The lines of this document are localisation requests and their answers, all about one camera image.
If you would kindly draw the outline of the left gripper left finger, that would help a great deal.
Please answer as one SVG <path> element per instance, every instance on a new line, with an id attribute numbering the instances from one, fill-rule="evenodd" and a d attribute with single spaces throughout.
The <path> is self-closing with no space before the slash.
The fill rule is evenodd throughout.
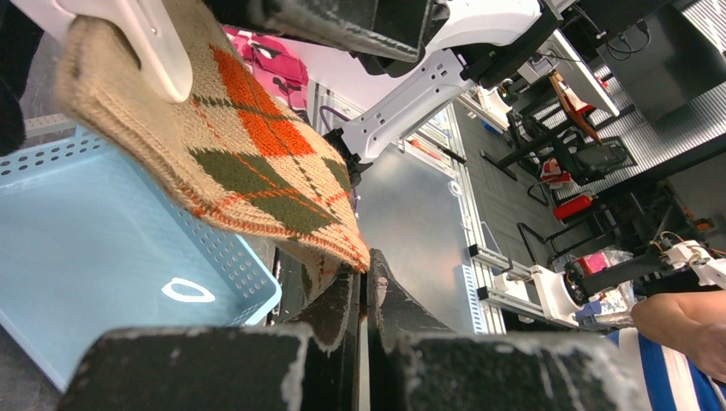
<path id="1" fill-rule="evenodd" d="M 360 276 L 342 271 L 293 319 L 103 334 L 61 410 L 353 410 Z"/>

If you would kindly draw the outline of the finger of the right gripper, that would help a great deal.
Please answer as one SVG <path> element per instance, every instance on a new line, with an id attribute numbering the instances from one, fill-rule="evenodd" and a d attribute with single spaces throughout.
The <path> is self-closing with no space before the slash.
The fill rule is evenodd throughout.
<path id="1" fill-rule="evenodd" d="M 445 1 L 208 0 L 223 24 L 412 63 L 449 19 Z"/>

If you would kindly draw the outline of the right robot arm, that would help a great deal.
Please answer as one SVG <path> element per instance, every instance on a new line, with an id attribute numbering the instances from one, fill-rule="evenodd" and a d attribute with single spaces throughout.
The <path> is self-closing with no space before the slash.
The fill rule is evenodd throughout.
<path id="1" fill-rule="evenodd" d="M 513 74 L 559 28 L 551 1 L 212 1 L 223 23 L 346 51 L 399 84 L 330 131 L 353 184 L 393 140 L 418 130 L 474 86 Z"/>

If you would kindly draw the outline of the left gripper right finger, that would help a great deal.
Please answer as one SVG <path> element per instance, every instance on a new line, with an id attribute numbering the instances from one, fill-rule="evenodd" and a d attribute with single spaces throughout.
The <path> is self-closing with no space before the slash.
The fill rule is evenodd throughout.
<path id="1" fill-rule="evenodd" d="M 397 281 L 380 250 L 367 273 L 374 410 L 647 410 L 615 345 L 567 332 L 467 335 Z"/>

